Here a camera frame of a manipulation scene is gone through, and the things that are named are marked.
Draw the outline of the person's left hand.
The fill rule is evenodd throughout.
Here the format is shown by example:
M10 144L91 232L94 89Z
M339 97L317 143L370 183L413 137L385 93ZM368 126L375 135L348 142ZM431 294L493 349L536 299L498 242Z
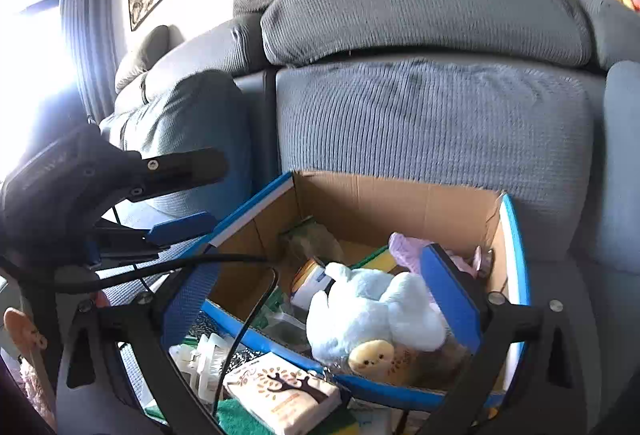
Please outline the person's left hand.
M34 356L48 347L47 339L39 332L32 319L16 308L6 308L3 324L18 352L33 366Z

